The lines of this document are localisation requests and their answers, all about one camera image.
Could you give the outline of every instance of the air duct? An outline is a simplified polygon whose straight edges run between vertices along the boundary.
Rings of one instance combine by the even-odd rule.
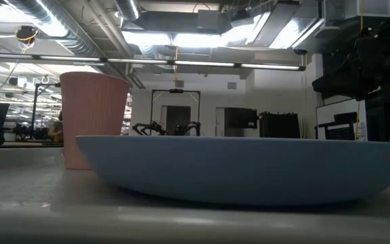
[[[141,16],[141,6],[136,0],[115,0],[115,5],[126,21],[134,21]]]
[[[101,57],[104,53],[78,25],[72,16],[54,0],[3,0],[17,12],[29,16],[32,22],[51,37],[64,37],[57,41],[76,56]],[[96,67],[103,73],[125,77],[110,64]]]
[[[139,50],[147,59],[159,59],[159,53],[154,45],[139,46]]]

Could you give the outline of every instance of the fluorescent light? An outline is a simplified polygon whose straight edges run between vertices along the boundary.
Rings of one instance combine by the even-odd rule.
[[[290,20],[269,48],[289,48],[298,38],[299,26],[295,20]]]
[[[316,31],[317,28],[320,27],[323,23],[324,23],[323,18],[318,20],[318,22],[316,24],[314,24],[314,26],[312,28],[310,28],[310,30],[307,31],[301,38],[299,38],[299,40],[297,40],[294,44],[292,44],[291,47],[293,47],[293,48],[297,47],[300,43],[302,43],[302,41],[304,41],[306,38],[308,38],[308,36],[310,36],[310,34],[312,34],[312,32]]]
[[[142,60],[142,59],[126,59],[126,58],[109,58],[109,62],[122,62],[130,64],[167,64],[166,60]]]
[[[200,66],[222,66],[222,67],[234,67],[234,63],[223,62],[198,62],[198,61],[180,61],[176,60],[175,64],[180,65],[200,65]]]
[[[262,17],[260,15],[254,17],[255,27],[252,33],[246,38],[246,44],[253,43],[255,39],[258,37],[261,29],[264,27],[265,23],[269,19],[270,12],[265,12]]]
[[[0,101],[0,104],[34,105],[34,102]],[[37,105],[62,105],[61,102],[38,102]]]
[[[52,94],[51,97],[56,98],[56,99],[62,99],[60,94]]]
[[[173,44],[179,47],[223,47],[227,43],[219,35],[178,34]]]
[[[21,54],[0,54],[0,58],[15,58],[15,59],[32,59],[31,55],[21,55]]]
[[[104,63],[73,62],[73,65],[81,66],[104,66]]]
[[[252,33],[254,29],[254,24],[246,24],[242,26],[237,26],[222,34],[221,38],[225,43],[232,43],[236,41],[241,41],[246,39]]]
[[[51,89],[45,89],[45,88],[43,88],[43,87],[39,87],[39,89],[44,89],[45,90],[45,92],[49,92],[49,93],[53,93],[53,91],[51,90]]]
[[[63,61],[85,61],[95,62],[100,61],[100,58],[85,58],[85,57],[67,57],[67,56],[40,56],[44,60],[63,60]]]
[[[242,68],[261,68],[273,70],[299,70],[299,66],[271,65],[271,64],[242,64]]]
[[[129,31],[123,31],[123,35],[127,43],[140,46],[171,44],[171,40],[168,34],[164,33],[133,33]]]

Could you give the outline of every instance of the table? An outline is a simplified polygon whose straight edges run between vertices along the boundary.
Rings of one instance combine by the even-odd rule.
[[[61,148],[0,149],[0,242],[390,243],[390,188],[312,207],[193,203],[66,170]]]

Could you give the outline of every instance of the ceiling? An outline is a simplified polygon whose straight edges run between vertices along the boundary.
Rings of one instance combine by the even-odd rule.
[[[100,19],[95,19],[93,14],[84,6],[85,1],[75,0],[58,0],[64,10],[73,18],[79,30],[87,34],[88,38],[93,41],[93,44],[107,57],[124,58],[126,55],[122,53],[121,47],[116,45],[115,41],[111,40],[111,27],[108,31],[99,25],[99,22],[106,22],[103,16]],[[114,0],[97,0],[99,6],[106,13],[113,25],[113,28],[120,30],[120,19],[116,16],[116,6]],[[226,12],[229,9],[241,9],[248,6],[254,7],[264,1],[223,1],[223,0],[208,0],[204,3],[198,1],[176,1],[176,0],[155,0],[155,1],[139,1],[142,6],[143,13],[149,12],[183,12],[192,13],[200,9],[211,9]],[[296,12],[299,18],[313,18],[316,6],[314,0],[304,0],[301,8]],[[13,35],[23,25],[34,26],[33,20],[15,12],[8,7],[0,7],[0,53],[20,54],[25,48]],[[128,44],[126,47],[128,53],[134,54],[135,57],[143,58],[137,45]],[[170,49],[164,45],[156,46],[158,53],[164,57],[174,58],[175,49]],[[45,33],[40,32],[34,45],[26,50],[27,54],[47,54],[71,56],[73,55],[68,49],[60,45],[52,37],[48,37]],[[216,48],[193,48],[179,47],[178,59],[207,61],[207,62],[246,62],[246,63],[273,63],[273,64],[300,64],[301,57],[296,55],[291,49],[269,49],[261,44],[248,45],[233,45],[228,47]],[[13,63],[0,62],[0,74],[8,75],[14,67]],[[115,66],[115,68],[125,74],[127,72],[124,65]],[[251,73],[251,69],[239,68],[214,68],[204,66],[178,66],[177,75],[174,74],[173,67],[161,68],[159,72],[154,71],[152,66],[136,65],[137,78],[144,84],[146,89],[169,89],[174,87],[173,79],[177,77],[179,80],[185,81],[185,89],[197,89],[208,92],[228,93],[228,92],[244,92],[244,82]],[[97,68],[90,66],[79,65],[55,65],[55,64],[19,64],[13,71],[13,75],[17,77],[26,77],[29,81],[42,79],[44,76],[50,78],[50,83],[57,83],[60,74],[68,71],[91,71],[98,72]],[[6,77],[0,76],[0,87]],[[228,89],[228,83],[236,83],[235,90]],[[13,92],[13,98],[6,98],[4,93],[0,93],[0,100],[17,101],[23,100],[29,102],[34,99],[32,92],[33,88],[20,88],[5,85],[0,89],[4,92]],[[60,93],[58,88],[49,87],[48,91],[54,94]],[[43,102],[58,102],[55,98],[51,98],[50,94],[41,95],[40,101]],[[26,111],[30,110],[28,105],[13,105],[12,111],[20,106],[24,106]],[[40,105],[39,109],[48,109],[46,104]],[[127,112],[131,110],[131,100],[129,99]],[[59,108],[52,109],[50,112],[56,115]],[[130,120],[130,113],[127,113],[126,120]]]

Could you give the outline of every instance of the wall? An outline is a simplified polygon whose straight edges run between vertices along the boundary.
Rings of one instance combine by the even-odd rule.
[[[302,72],[254,70],[246,80],[246,107],[258,113],[303,111]],[[259,129],[246,129],[245,136],[259,137]]]
[[[204,136],[215,136],[216,108],[236,107],[254,108],[258,113],[297,113],[305,129],[305,138],[315,138],[316,107],[322,105],[321,97],[312,89],[312,81],[322,76],[321,55],[312,56],[306,72],[254,70],[244,82],[244,92],[228,91],[226,94],[202,91],[200,122]],[[150,122],[151,91],[133,92],[132,122]],[[162,106],[190,106],[191,119],[197,120],[198,104],[188,94],[163,95],[154,101],[153,120],[160,121]],[[258,129],[245,129],[245,136],[259,137]]]
[[[131,125],[150,122],[151,91],[135,90],[133,92]],[[190,106],[191,120],[197,121],[198,103],[189,94],[170,94],[164,92],[153,103],[153,120],[160,121],[162,106]],[[218,107],[244,107],[244,96],[241,94],[212,94],[201,93],[200,122],[203,136],[215,136],[216,108]],[[137,135],[133,130],[130,135]]]
[[[323,59],[321,54],[314,54],[312,62],[307,65],[306,69],[306,95],[304,94],[303,101],[305,103],[303,111],[303,127],[305,130],[305,138],[316,138],[316,131],[314,129],[317,126],[316,120],[316,108],[322,106],[322,95],[315,92],[312,87],[312,82],[323,76]]]
[[[246,80],[246,107],[258,113],[297,113],[304,138],[316,138],[316,108],[323,105],[312,81],[323,75],[322,56],[315,54],[305,72],[254,70]],[[246,129],[245,136],[258,137],[258,129]]]

